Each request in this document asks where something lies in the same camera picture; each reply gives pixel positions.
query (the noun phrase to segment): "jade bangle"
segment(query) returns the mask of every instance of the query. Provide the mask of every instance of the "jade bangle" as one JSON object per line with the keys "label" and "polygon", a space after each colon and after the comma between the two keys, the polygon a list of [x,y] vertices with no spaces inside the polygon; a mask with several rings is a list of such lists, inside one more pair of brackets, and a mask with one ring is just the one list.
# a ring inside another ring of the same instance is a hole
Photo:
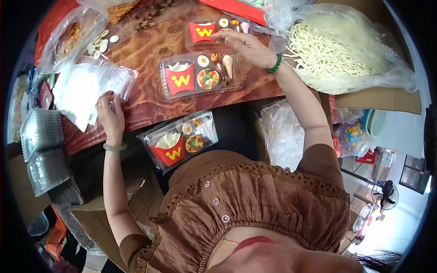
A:
{"label": "jade bangle", "polygon": [[128,148],[128,145],[126,143],[122,143],[120,146],[111,146],[106,143],[103,144],[103,149],[111,152],[119,152],[126,150]]}
{"label": "jade bangle", "polygon": [[277,70],[277,68],[279,67],[279,65],[281,64],[282,55],[279,53],[276,53],[276,55],[277,55],[276,64],[274,65],[274,67],[272,69],[267,70],[267,74],[271,74],[271,73],[275,72]]}

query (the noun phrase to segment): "window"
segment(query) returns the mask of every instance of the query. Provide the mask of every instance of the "window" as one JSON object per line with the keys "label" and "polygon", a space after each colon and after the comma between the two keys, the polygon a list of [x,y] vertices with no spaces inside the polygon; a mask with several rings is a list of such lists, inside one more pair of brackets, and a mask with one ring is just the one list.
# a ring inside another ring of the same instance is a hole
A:
{"label": "window", "polygon": [[399,184],[423,194],[430,177],[425,167],[425,159],[406,156]]}

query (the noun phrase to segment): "ruffled trim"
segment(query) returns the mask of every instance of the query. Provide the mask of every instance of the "ruffled trim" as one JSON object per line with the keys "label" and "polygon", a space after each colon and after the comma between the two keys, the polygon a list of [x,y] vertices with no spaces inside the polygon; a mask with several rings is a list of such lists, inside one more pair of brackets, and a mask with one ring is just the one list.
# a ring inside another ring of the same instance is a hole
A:
{"label": "ruffled trim", "polygon": [[[162,237],[160,236],[158,225],[163,224],[171,219],[173,215],[173,211],[176,208],[179,201],[196,196],[203,189],[207,181],[210,181],[216,175],[229,170],[236,170],[251,176],[271,175],[274,178],[285,180],[286,182],[294,184],[302,189],[309,190],[313,194],[320,194],[328,197],[334,197],[350,203],[349,194],[346,193],[343,189],[341,189],[336,184],[333,183],[327,184],[321,181],[320,182],[315,181],[314,179],[307,179],[301,173],[296,173],[296,172],[292,173],[289,168],[283,169],[280,166],[267,165],[264,162],[257,162],[249,165],[245,163],[238,163],[238,164],[215,166],[211,169],[211,172],[205,172],[202,174],[202,177],[200,179],[196,179],[194,185],[188,186],[185,189],[185,192],[180,194],[174,194],[172,196],[172,200],[167,204],[164,211],[158,212],[157,217],[149,217],[152,226],[152,232],[154,233],[155,238],[151,245],[148,245],[147,247],[141,249],[141,255],[140,257],[137,258],[138,268],[135,270],[135,273],[145,273],[147,268],[147,262],[152,258],[155,249],[161,243]],[[293,239],[298,240],[304,247],[310,250],[316,250],[316,248],[314,248],[312,245],[306,242],[301,236],[285,228],[272,224],[267,224],[267,223],[233,222],[227,225],[226,229],[221,230],[210,242],[208,248],[202,255],[201,264],[199,266],[199,272],[203,272],[206,270],[206,263],[208,261],[209,255],[213,251],[213,248],[218,243],[220,238],[225,234],[225,232],[227,232],[230,228],[241,227],[241,226],[264,227],[271,230],[275,230],[282,234],[288,235]]]}

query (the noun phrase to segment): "woman's left hand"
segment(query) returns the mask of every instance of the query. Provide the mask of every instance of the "woman's left hand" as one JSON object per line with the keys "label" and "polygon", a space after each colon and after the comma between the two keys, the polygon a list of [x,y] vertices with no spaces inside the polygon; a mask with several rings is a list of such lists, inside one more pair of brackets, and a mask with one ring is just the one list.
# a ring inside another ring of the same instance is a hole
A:
{"label": "woman's left hand", "polygon": [[[114,111],[109,105],[110,101],[112,101]],[[121,110],[120,94],[114,94],[112,91],[105,92],[97,100],[96,109],[107,136],[106,144],[120,146],[125,131],[125,116]]]}

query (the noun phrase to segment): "hair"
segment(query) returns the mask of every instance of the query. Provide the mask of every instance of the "hair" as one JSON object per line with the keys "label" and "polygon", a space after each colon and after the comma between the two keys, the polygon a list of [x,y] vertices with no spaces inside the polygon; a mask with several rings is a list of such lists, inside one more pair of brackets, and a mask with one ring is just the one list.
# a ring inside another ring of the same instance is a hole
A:
{"label": "hair", "polygon": [[382,250],[381,253],[375,255],[357,256],[357,260],[364,268],[379,273],[389,273],[393,271],[401,257],[402,253],[400,252]]}

